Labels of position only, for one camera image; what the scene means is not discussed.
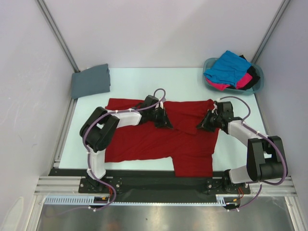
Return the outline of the red t shirt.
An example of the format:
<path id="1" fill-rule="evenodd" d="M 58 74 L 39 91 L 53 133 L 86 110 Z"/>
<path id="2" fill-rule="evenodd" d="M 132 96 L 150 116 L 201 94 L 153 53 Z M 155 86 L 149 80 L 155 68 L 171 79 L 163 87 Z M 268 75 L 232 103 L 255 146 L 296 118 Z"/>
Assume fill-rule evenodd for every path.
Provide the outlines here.
<path id="1" fill-rule="evenodd" d="M 211 177 L 218 130 L 207 132 L 197 125 L 214 108 L 213 100 L 166 101 L 164 107 L 172 128 L 156 128 L 154 122 L 117 128 L 105 151 L 105 161 L 171 157 L 177 177 Z"/>

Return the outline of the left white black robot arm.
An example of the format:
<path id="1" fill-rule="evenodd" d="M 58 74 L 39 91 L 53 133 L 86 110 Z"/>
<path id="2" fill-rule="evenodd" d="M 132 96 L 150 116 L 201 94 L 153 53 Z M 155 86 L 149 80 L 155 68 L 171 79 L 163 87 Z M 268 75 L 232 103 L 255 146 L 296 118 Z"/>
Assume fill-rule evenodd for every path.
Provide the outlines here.
<path id="1" fill-rule="evenodd" d="M 116 191 L 103 177 L 106 174 L 105 151 L 118 128 L 153 122 L 156 128 L 173 129 L 164 101 L 164 97 L 158 99 L 148 95 L 143 102 L 129 109 L 112 111 L 97 107 L 93 111 L 79 135 L 87 150 L 87 174 L 91 178 L 89 186 L 95 192 L 102 192 L 105 188 L 110 193 Z"/>

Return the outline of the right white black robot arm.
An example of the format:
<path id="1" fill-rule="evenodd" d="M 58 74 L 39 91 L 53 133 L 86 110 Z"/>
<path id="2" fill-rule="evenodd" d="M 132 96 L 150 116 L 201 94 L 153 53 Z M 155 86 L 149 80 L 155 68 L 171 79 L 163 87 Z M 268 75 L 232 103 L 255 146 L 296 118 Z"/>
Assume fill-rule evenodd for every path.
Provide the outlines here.
<path id="1" fill-rule="evenodd" d="M 262 134 L 235 117 L 231 102 L 215 101 L 214 109 L 208 110 L 196 127 L 208 132 L 220 129 L 247 148 L 246 165 L 224 172 L 221 187 L 225 192 L 233 193 L 240 185 L 255 182 L 280 185 L 287 177 L 282 139 Z"/>

